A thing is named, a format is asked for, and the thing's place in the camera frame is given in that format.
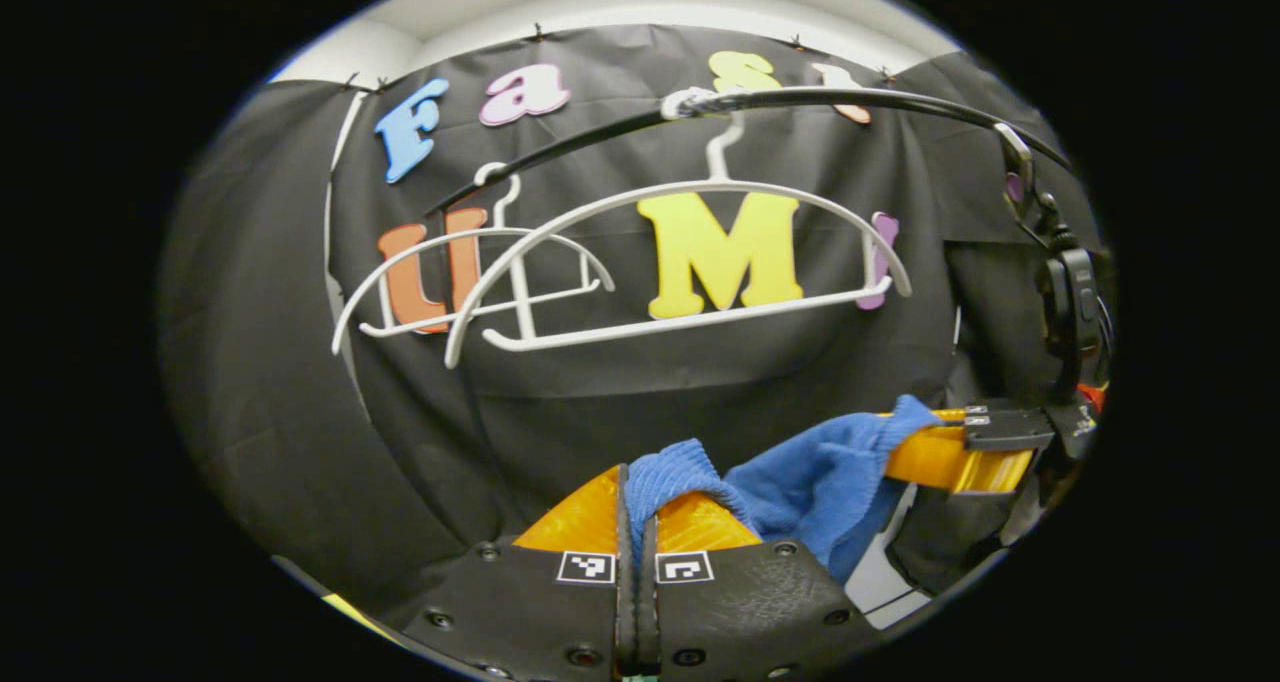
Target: bolt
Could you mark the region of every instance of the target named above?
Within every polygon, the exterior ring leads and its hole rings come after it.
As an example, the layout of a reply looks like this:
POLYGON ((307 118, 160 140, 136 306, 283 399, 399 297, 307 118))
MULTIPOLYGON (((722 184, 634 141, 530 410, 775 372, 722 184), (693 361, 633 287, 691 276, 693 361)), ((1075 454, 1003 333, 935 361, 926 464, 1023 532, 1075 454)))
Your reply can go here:
POLYGON ((440 630, 448 630, 449 627, 453 627, 453 618, 440 612, 426 613, 426 621, 434 624, 435 627, 439 627, 440 630))
POLYGON ((579 667, 595 667, 600 663, 600 654, 590 647, 577 647, 570 650, 568 660, 579 667))
POLYGON ((707 653, 703 650, 680 650, 672 660, 682 667, 694 667, 701 664, 707 659, 707 653))

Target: white wall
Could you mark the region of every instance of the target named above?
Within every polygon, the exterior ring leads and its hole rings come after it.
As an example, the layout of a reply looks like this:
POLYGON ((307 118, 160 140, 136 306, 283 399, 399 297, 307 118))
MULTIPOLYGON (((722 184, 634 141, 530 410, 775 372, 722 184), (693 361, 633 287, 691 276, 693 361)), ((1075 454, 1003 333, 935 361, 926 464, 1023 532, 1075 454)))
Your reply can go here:
POLYGON ((901 70, 956 45, 887 0, 384 0, 306 49, 273 81, 375 86, 440 59, 543 31, 589 26, 703 26, 901 70))

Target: blue towel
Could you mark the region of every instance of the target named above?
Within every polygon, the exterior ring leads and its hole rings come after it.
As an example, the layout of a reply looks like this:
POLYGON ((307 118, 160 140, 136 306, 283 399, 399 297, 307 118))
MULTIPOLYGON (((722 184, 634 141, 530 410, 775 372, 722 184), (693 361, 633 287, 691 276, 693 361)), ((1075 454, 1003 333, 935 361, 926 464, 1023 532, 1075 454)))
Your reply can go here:
POLYGON ((628 464, 623 495, 639 563, 644 523, 668 502, 704 491, 764 541, 804 544, 837 580, 847 580, 906 488, 884 480, 892 450, 942 421, 914 395, 890 417, 828 418, 764 450, 719 479, 699 440, 678 441, 628 464))

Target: hook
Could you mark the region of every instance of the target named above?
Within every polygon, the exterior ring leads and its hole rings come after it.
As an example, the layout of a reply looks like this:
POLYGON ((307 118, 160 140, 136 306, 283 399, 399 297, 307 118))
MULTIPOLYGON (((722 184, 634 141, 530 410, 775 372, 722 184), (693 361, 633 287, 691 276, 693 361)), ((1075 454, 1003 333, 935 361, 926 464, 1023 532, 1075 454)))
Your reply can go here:
POLYGON ((721 132, 721 134, 714 136, 707 143, 707 166, 710 169, 712 180, 728 180, 728 166, 724 164, 724 148, 728 145, 736 143, 737 139, 742 138, 742 132, 746 129, 746 118, 741 109, 733 109, 728 113, 730 125, 727 131, 721 132))
MULTIPOLYGON (((485 180, 489 179, 490 173, 503 170, 503 168, 507 168, 503 163, 489 163, 480 166, 475 177, 476 187, 485 186, 485 180)), ((503 196, 502 200, 498 200, 493 205, 493 226, 506 226, 503 223, 506 218, 503 211, 507 210, 508 203, 516 202, 517 196, 520 196, 520 175, 508 177, 508 180, 511 180, 511 189, 507 191, 507 196, 503 196)))

